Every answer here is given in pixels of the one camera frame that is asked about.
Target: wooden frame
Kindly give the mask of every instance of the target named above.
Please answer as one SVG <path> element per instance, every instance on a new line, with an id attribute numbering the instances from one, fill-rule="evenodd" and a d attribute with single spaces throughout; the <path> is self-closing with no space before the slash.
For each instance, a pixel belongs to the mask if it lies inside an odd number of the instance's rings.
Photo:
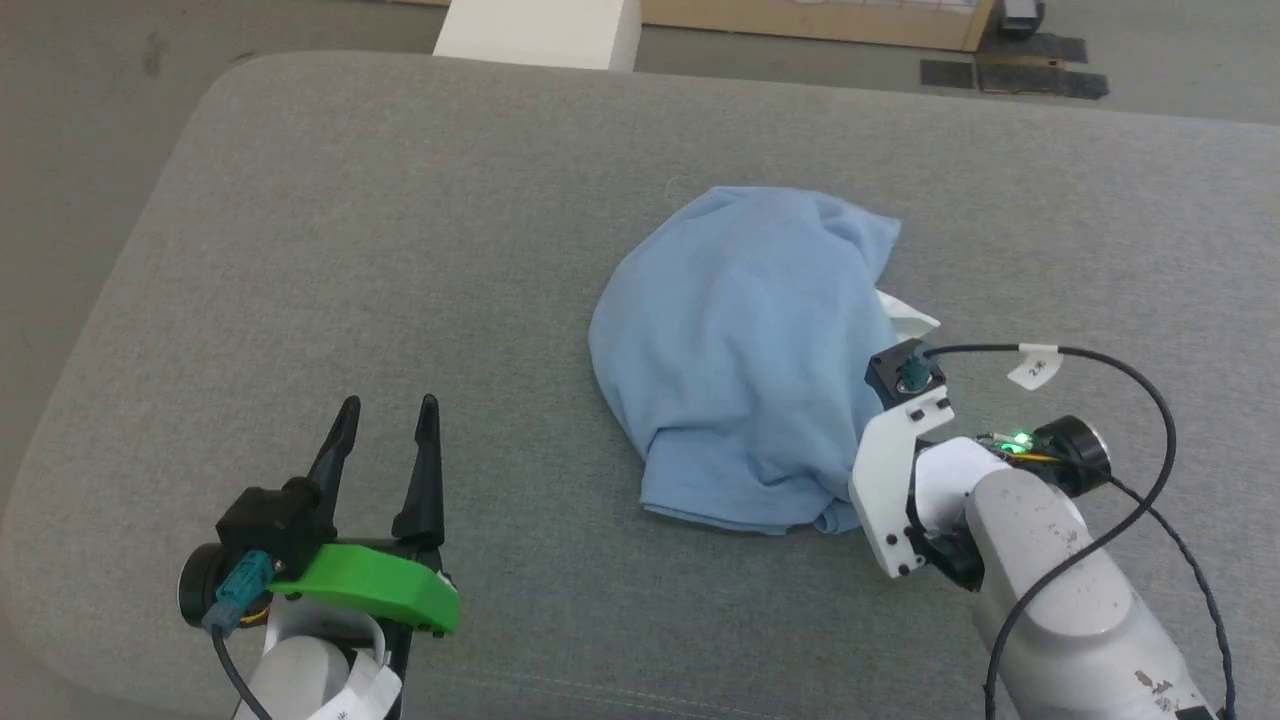
<path id="1" fill-rule="evenodd" d="M 422 5 L 449 4 L 449 0 L 399 1 Z M 645 24 L 973 53 L 987 29 L 995 4 L 996 0 L 977 0 L 972 14 L 961 14 L 886 4 L 643 0 L 641 14 Z"/>

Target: gray fabric surface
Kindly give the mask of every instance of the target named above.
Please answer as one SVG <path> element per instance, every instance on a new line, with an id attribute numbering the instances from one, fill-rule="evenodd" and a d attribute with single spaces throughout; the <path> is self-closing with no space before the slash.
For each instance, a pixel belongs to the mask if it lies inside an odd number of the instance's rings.
<path id="1" fill-rule="evenodd" d="M 232 693 L 173 587 L 250 483 L 303 470 L 365 401 L 338 524 L 384 533 L 430 391 L 443 413 L 457 637 L 416 644 L 408 717 L 974 717 L 969 598 L 878 575 L 860 536 L 740 537 L 637 503 L 590 375 L 617 261 L 713 184 L 820 190 L 902 218 L 882 287 L 937 341 L 1057 341 L 1166 391 L 1161 507 L 1199 553 L 1242 716 L 1280 706 L 1280 129 L 980 100 L 424 56 L 232 70 L 192 118 L 23 462 L 0 557 L 40 661 L 92 691 L 221 715 Z M 1157 418 L 1069 361 L 954 359 L 961 420 L 1094 421 L 1149 482 Z M 1083 502 L 1096 528 L 1128 501 Z M 1158 527 L 1114 546 L 1220 696 L 1190 573 Z M 248 669 L 259 637 L 237 635 Z"/>

